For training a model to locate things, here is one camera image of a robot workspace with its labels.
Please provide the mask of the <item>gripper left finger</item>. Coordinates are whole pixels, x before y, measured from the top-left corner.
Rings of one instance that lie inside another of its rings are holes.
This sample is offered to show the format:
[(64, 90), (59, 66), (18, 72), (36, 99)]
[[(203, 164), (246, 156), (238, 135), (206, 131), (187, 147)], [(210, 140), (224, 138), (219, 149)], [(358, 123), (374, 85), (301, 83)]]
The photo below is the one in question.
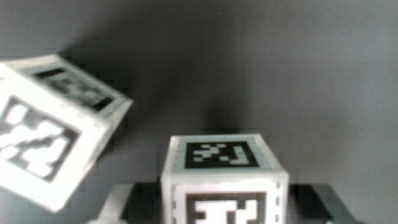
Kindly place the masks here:
[(134, 184), (116, 184), (105, 200), (98, 218), (87, 224), (128, 224), (123, 213), (128, 205)]

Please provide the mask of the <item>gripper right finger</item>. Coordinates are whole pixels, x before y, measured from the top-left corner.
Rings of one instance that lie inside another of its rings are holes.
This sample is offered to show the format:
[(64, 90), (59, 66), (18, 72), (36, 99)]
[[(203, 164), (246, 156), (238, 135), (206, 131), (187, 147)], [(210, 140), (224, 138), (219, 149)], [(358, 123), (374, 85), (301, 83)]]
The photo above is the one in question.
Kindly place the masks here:
[(368, 224), (354, 217), (333, 186), (329, 184), (317, 184), (313, 188), (331, 214), (327, 224)]

